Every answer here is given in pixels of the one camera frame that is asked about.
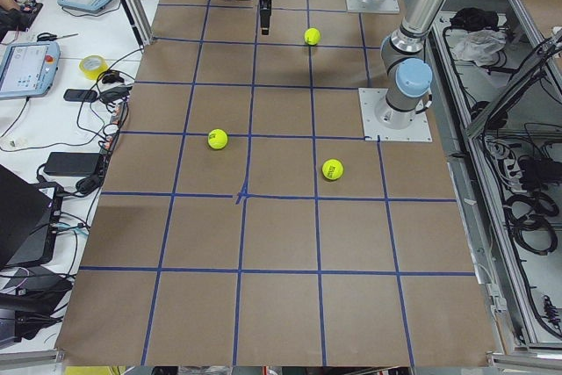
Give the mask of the white crumpled cloth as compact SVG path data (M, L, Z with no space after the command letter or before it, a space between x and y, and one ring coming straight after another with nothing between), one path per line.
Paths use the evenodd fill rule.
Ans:
M477 66L493 65L506 42L503 32L480 30L462 36L451 52L457 61L472 61Z

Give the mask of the far yellow tennis ball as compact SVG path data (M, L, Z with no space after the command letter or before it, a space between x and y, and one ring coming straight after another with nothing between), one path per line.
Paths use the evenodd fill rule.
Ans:
M308 46L317 46L321 41L321 32L315 27L307 28L303 39Z

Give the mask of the brown paper table cover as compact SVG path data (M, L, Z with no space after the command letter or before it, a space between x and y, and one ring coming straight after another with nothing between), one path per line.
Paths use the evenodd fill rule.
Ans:
M160 0L56 343L66 363L485 364L439 139L364 139L358 89L388 84L379 48L401 15L273 5L262 35L252 2Z

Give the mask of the black handled scissors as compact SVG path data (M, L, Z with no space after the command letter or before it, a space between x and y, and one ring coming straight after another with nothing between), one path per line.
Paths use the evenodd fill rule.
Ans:
M50 33L50 32L42 32L42 33L37 35L36 40L38 42L40 42L40 41L56 41L56 40L62 40L62 39L75 37L75 36L77 36L77 33L71 33L71 34L67 34L67 35L58 35L58 34L54 34L54 33Z

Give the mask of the left yellow tennis ball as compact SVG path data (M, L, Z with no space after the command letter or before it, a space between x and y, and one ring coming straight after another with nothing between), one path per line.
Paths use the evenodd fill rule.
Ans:
M224 130L215 128L208 133L207 144L213 150L221 150L228 144L228 135Z

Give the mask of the yellow tennis ball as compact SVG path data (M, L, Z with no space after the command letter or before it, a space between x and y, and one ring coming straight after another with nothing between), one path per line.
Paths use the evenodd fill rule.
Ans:
M307 28L303 39L308 46L317 46L321 41L321 32L315 27Z
M221 150L228 144L228 135L224 130L215 128L208 133L207 144L213 150Z
M328 181L336 181L343 176L344 167L341 161L335 158L327 159L321 166L321 172Z

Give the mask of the black power adapter brick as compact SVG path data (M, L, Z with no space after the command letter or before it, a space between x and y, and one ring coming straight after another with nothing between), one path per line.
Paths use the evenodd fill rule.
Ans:
M97 172L101 161L99 153L51 152L44 172L49 176L86 177Z

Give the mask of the black laptop computer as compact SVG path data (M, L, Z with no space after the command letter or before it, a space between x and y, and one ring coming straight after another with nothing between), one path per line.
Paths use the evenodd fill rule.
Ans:
M1 267L33 267L51 261L61 214L62 187L30 184L1 168Z

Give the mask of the right yellow tennis ball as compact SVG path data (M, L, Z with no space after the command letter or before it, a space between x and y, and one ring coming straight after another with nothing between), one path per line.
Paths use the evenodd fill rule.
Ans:
M341 161L335 158L327 159L321 166L321 172L328 181L336 181L343 176L344 167Z

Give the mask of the near blue teach pendant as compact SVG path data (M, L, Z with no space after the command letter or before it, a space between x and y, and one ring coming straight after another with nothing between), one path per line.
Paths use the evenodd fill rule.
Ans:
M53 85L60 54L56 41L8 46L1 63L1 99L45 96Z

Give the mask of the black smartphone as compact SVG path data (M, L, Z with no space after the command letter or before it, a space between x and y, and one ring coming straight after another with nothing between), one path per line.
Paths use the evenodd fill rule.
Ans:
M63 95L65 101L78 103L93 103L97 97L97 92L90 89L67 89Z

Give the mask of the yellow tape roll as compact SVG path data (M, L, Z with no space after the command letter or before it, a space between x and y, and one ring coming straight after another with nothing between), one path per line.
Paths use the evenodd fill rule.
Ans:
M103 56L93 54L81 59L79 69L87 79L96 81L100 75L109 69L109 65Z

